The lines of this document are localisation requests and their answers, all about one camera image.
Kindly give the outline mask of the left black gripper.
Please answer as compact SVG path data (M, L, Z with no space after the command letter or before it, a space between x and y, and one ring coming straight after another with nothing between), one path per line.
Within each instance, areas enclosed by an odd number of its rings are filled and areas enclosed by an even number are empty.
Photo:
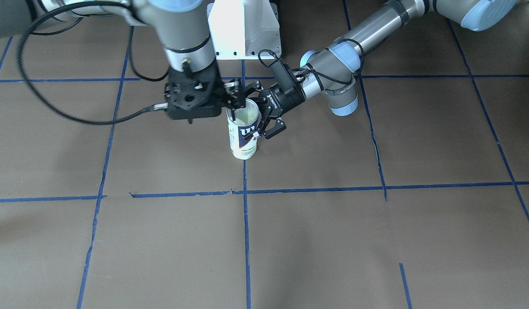
M243 96L257 105L270 106L259 108L261 116L256 129L243 133L243 139L256 135L270 139L284 131L286 123L281 116L306 100L302 87L297 83L288 85L287 90L283 90L278 82L267 89L262 84L249 84L243 88Z

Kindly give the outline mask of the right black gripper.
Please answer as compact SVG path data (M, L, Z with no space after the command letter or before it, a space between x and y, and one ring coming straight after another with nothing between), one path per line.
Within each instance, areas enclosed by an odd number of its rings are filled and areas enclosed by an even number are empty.
M242 79L222 82L217 60L204 69L190 74L168 68L168 110L203 110L226 107L229 119L236 120L235 111L245 108L246 94Z

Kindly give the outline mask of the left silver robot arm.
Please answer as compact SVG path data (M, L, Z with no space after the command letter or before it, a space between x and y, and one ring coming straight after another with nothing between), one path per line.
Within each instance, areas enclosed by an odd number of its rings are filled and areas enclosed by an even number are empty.
M243 139L270 139L286 129L284 114L320 94L329 109L339 117L355 112L359 100L356 90L366 56L376 51L398 32L409 33L410 23L432 13L474 32L490 29L517 5L515 0L389 0L347 33L335 38L321 50L309 50L297 68L290 68L273 51L261 53L272 57L262 61L276 79L268 88L248 89L258 92L253 100L259 120L241 130Z

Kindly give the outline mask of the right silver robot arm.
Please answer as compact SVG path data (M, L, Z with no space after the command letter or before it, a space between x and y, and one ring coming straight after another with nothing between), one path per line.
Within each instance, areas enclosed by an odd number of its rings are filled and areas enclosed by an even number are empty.
M155 30L167 55L169 67L166 102L143 108L112 121L90 121L74 117L51 104L34 86L25 68L25 45L40 36L40 29L86 18L122 17L133 29L148 26ZM217 53L212 43L206 5L201 0L0 0L0 39L17 36L15 51L19 76L30 92L61 118L86 126L113 126L139 115L165 111L174 120L212 118L245 107L240 80L221 81Z

